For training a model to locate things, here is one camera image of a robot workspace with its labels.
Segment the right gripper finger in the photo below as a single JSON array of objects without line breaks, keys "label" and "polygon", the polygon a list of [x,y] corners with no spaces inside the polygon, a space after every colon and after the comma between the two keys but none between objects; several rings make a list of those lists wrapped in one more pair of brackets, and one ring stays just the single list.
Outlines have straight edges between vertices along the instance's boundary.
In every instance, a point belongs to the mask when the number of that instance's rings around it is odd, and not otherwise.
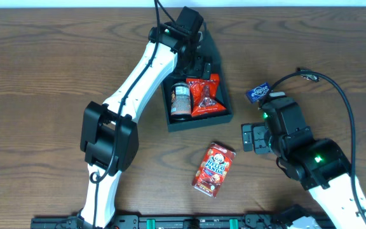
[{"label": "right gripper finger", "polygon": [[242,135],[252,135],[252,124],[244,123],[241,125],[241,133]]},{"label": "right gripper finger", "polygon": [[251,135],[243,135],[243,150],[244,151],[253,151],[254,145]]}]

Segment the red candy bag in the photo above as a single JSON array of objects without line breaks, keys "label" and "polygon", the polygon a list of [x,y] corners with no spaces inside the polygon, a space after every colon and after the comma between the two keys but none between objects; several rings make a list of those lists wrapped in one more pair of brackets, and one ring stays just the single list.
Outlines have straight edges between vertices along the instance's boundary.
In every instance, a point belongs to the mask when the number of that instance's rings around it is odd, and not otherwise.
[{"label": "red candy bag", "polygon": [[209,80],[187,78],[191,95],[193,96],[192,117],[218,113],[225,111],[226,108],[215,100],[219,87],[219,75],[213,73]]}]

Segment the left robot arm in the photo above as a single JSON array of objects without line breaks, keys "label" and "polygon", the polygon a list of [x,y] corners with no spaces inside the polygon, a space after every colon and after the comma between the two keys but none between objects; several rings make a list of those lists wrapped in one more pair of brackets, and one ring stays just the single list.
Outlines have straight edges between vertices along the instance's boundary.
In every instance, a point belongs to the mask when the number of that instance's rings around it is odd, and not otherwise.
[{"label": "left robot arm", "polygon": [[161,24],[151,29],[146,49],[125,82],[103,103],[84,110],[80,149],[89,182],[81,228],[107,228],[115,215],[114,197],[121,173],[139,148],[137,124],[147,103],[174,71],[193,71],[210,44],[207,30]]}]

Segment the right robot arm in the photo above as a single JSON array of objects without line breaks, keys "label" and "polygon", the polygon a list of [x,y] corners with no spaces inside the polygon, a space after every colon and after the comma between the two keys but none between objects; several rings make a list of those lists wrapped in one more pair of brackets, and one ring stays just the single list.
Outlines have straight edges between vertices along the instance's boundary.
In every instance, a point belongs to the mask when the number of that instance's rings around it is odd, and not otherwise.
[{"label": "right robot arm", "polygon": [[366,228],[366,197],[336,142],[316,140],[308,126],[289,132],[267,123],[241,126],[245,151],[274,153],[287,177],[300,182],[336,228]]}]

